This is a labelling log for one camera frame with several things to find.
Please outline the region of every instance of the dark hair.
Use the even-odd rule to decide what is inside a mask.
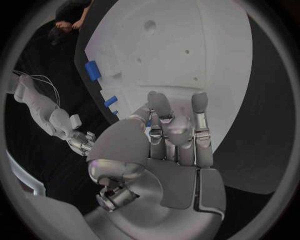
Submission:
[[[54,26],[48,34],[48,39],[52,45],[57,45],[62,42],[66,35],[67,33],[65,31],[63,31],[61,28]]]

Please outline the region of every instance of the robotic arm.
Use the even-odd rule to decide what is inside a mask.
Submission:
[[[56,136],[68,143],[70,148],[82,156],[87,156],[95,142],[91,132],[76,131],[82,123],[77,114],[72,115],[61,109],[49,97],[40,94],[29,75],[11,75],[7,93],[26,104],[33,120],[50,136]]]

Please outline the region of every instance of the person's arm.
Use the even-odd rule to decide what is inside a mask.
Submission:
[[[87,16],[93,2],[94,2],[94,0],[91,0],[90,4],[83,10],[81,18],[72,25],[73,29],[80,29],[80,27],[82,26],[82,24],[85,21],[85,18]]]

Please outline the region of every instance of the hole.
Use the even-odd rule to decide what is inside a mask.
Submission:
[[[152,20],[149,20],[145,23],[144,29],[148,34],[153,35],[156,30],[156,23]]]

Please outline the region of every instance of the blue tab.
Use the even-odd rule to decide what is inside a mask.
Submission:
[[[85,70],[87,71],[90,80],[92,82],[96,81],[97,79],[101,78],[100,71],[95,61],[89,61],[85,64]]]
[[[104,106],[108,108],[110,105],[112,105],[116,101],[118,101],[117,97],[113,96],[113,97],[111,97],[110,99],[108,99],[107,101],[104,102]]]

